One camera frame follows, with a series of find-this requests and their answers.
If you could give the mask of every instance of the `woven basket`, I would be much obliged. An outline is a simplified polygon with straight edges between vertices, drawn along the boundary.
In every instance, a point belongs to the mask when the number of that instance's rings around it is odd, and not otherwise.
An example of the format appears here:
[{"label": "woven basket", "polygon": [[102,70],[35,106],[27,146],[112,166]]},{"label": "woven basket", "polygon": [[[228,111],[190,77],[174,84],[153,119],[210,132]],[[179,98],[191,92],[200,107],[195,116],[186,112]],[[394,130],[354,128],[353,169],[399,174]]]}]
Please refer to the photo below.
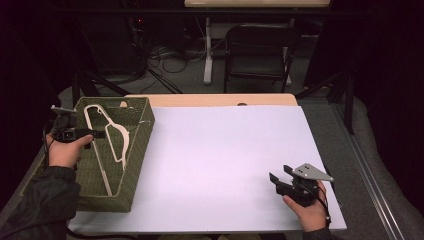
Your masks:
[{"label": "woven basket", "polygon": [[[76,180],[81,185],[78,210],[129,212],[131,211],[144,154],[155,122],[149,99],[83,97],[75,107],[77,111],[77,128],[87,128],[84,107],[89,104],[102,106],[114,123],[125,127],[129,132],[130,141],[126,152],[127,164],[124,171],[122,163],[115,162],[107,138],[95,139],[112,196],[107,194],[94,148],[91,147],[91,149],[81,151],[81,161],[77,165]],[[88,110],[93,129],[105,131],[105,126],[108,124],[107,119],[97,113],[97,108],[89,108]],[[121,156],[124,142],[122,134],[112,127],[109,127],[108,130],[116,155]],[[31,179],[38,176],[42,169],[43,161],[40,161],[38,167],[32,173]],[[23,188],[21,195],[25,193],[25,190],[26,186]]]}]

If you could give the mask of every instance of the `table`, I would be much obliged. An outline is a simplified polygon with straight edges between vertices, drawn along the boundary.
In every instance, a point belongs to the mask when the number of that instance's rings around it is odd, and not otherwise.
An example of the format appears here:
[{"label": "table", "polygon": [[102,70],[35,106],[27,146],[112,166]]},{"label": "table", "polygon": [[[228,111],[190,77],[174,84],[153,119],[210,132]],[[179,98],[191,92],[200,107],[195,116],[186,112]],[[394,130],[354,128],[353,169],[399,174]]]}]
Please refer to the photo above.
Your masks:
[{"label": "table", "polygon": [[[326,8],[330,0],[185,0],[194,8]],[[212,83],[211,22],[206,18],[206,62],[203,83]]]},{"label": "table", "polygon": [[[132,211],[77,212],[69,225],[72,230],[137,234],[300,230],[296,216],[275,194],[275,186],[268,179],[270,171],[281,181],[289,182],[291,177],[283,173],[283,164],[300,166],[305,159],[323,170],[303,111],[293,95],[137,96],[149,97],[156,122]],[[235,106],[238,103],[248,106]],[[281,118],[281,114],[286,114],[286,118]],[[234,124],[231,119],[248,122]],[[258,120],[274,127],[253,126]],[[256,140],[267,144],[246,141],[252,136],[259,136]],[[278,136],[283,136],[284,143]],[[278,159],[268,159],[275,154]],[[345,229],[334,192],[325,184],[333,219],[331,228]]]}]

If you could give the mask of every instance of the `black chair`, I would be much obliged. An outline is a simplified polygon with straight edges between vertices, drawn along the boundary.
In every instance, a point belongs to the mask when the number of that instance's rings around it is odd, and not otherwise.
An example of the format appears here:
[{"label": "black chair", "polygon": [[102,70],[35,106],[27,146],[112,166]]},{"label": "black chair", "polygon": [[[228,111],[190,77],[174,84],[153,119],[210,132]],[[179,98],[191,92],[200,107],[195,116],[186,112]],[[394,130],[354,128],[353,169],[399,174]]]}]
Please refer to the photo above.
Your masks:
[{"label": "black chair", "polygon": [[224,93],[232,78],[282,82],[284,92],[300,33],[278,25],[243,24],[226,35]]}]

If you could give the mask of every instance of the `white paper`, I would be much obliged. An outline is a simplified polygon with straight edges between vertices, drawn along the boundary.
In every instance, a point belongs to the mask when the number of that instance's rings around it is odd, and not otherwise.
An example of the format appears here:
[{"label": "white paper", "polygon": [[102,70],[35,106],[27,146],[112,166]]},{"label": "white paper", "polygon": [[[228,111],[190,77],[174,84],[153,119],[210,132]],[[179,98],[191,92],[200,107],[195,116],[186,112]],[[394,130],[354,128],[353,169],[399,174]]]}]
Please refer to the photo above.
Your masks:
[{"label": "white paper", "polygon": [[[325,172],[301,107],[154,108],[156,122],[130,213],[78,212],[78,232],[300,230],[269,172],[310,163]],[[325,182],[332,224],[346,224]]]}]

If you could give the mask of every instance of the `green basket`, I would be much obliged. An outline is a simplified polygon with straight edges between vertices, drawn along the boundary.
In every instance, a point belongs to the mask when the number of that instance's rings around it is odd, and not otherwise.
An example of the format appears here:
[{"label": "green basket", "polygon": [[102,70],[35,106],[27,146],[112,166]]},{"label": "green basket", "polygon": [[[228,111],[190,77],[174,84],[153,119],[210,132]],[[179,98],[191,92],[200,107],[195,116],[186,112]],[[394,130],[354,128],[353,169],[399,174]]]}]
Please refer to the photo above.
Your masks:
[{"label": "green basket", "polygon": [[[87,128],[84,108],[90,104],[102,106],[114,123],[124,126],[129,132],[130,141],[126,151],[127,163],[124,171],[122,163],[115,162],[107,138],[95,139],[112,196],[107,194],[94,147],[81,151],[81,161],[77,165],[76,179],[81,185],[78,210],[129,212],[131,211],[137,188],[144,154],[155,122],[149,99],[137,97],[83,97],[75,106],[77,128]],[[103,115],[97,113],[97,108],[89,108],[88,114],[93,129],[105,131],[108,121]],[[112,127],[108,129],[115,153],[120,156],[124,143],[122,134]],[[31,179],[41,174],[42,169],[43,161],[40,161],[38,167],[32,173]],[[25,193],[25,190],[26,186],[23,188],[21,195]]]}]

